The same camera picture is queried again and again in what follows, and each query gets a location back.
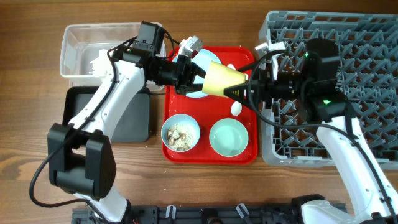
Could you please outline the blue bowl with food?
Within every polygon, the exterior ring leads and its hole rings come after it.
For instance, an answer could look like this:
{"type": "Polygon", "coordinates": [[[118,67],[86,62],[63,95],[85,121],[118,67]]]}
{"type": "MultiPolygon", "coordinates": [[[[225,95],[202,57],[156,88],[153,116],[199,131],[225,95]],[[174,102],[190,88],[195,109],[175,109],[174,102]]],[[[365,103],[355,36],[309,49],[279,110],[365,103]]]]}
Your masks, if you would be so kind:
{"type": "Polygon", "coordinates": [[[175,114],[165,120],[161,129],[162,142],[173,152],[187,152],[200,139],[197,121],[187,114],[175,114]]]}

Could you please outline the mint green bowl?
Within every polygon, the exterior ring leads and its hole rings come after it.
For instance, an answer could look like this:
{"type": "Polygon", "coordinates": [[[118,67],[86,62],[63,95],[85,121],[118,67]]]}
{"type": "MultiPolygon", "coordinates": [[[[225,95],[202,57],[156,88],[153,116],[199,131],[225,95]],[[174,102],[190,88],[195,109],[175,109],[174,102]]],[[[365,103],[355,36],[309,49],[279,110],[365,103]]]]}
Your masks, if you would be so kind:
{"type": "Polygon", "coordinates": [[[212,149],[223,157],[236,157],[248,146],[247,129],[238,120],[225,118],[210,129],[209,141],[212,149]]]}

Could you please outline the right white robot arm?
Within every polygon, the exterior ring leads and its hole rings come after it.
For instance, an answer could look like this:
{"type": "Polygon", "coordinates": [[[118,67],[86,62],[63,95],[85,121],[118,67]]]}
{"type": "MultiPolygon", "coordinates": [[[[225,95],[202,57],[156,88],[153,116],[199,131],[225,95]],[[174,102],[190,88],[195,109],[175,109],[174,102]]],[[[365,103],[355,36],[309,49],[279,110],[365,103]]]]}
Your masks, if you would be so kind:
{"type": "Polygon", "coordinates": [[[301,128],[316,129],[318,140],[333,159],[349,193],[351,216],[330,205],[321,195],[293,199],[297,223],[397,223],[397,191],[391,186],[361,131],[356,111],[347,96],[336,89],[340,64],[338,47],[328,39],[306,43],[298,74],[280,73],[268,77],[259,67],[283,50],[265,53],[251,70],[249,79],[226,87],[223,93],[255,113],[260,102],[272,99],[297,100],[306,122],[301,128]]]}

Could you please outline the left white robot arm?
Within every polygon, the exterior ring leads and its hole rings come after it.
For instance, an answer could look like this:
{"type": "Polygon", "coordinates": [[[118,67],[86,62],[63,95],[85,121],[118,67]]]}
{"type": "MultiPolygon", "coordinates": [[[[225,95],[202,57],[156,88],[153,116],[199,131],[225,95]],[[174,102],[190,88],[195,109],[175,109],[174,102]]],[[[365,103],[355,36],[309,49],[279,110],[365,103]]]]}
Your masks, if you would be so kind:
{"type": "Polygon", "coordinates": [[[105,79],[88,104],[67,124],[55,123],[47,135],[49,181],[76,196],[100,217],[103,223],[132,223],[129,200],[114,186],[116,162],[111,149],[114,130],[128,104],[150,80],[170,85],[179,95],[199,91],[197,75],[205,71],[192,62],[202,41],[189,37],[181,41],[176,62],[160,57],[164,37],[161,26],[141,22],[137,36],[109,49],[111,65],[105,79]]]}

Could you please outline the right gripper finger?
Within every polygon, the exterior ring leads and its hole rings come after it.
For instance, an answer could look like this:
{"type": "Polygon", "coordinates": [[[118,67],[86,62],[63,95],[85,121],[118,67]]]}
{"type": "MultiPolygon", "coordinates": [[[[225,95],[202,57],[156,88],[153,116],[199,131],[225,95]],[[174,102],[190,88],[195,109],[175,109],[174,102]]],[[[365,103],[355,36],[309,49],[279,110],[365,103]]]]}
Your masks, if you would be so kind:
{"type": "Polygon", "coordinates": [[[226,87],[223,93],[227,97],[246,97],[249,95],[253,97],[259,89],[258,84],[259,80],[247,80],[244,83],[226,87]]]}
{"type": "Polygon", "coordinates": [[[254,95],[250,95],[250,97],[252,99],[252,103],[250,103],[248,96],[244,96],[242,98],[237,95],[229,96],[229,98],[231,98],[232,100],[241,103],[243,106],[245,106],[251,110],[251,109],[253,109],[254,106],[257,108],[261,104],[261,99],[256,98],[254,95]]]}

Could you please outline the yellow plastic cup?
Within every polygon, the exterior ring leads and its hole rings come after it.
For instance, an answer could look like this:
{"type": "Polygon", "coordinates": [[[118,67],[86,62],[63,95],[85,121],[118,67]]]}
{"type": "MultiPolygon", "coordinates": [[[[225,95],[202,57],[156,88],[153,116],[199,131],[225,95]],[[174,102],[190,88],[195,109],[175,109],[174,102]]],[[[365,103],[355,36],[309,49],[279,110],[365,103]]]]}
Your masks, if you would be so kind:
{"type": "Polygon", "coordinates": [[[246,75],[220,63],[211,62],[206,72],[202,92],[225,97],[224,89],[246,81],[246,75]]]}

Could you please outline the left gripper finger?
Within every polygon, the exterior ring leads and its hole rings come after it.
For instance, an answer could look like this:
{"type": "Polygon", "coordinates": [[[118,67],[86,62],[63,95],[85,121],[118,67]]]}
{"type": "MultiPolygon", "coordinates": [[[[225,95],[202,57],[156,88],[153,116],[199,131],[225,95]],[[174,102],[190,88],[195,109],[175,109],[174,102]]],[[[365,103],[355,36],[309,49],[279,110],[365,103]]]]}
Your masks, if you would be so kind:
{"type": "Polygon", "coordinates": [[[179,83],[175,86],[175,92],[178,95],[186,95],[188,93],[196,92],[196,91],[202,91],[203,89],[203,84],[199,83],[191,83],[191,84],[184,84],[184,83],[179,83]]]}
{"type": "Polygon", "coordinates": [[[195,78],[196,76],[205,78],[205,76],[206,76],[206,71],[194,62],[191,62],[189,64],[188,69],[189,69],[189,72],[188,72],[189,78],[195,78]]]}

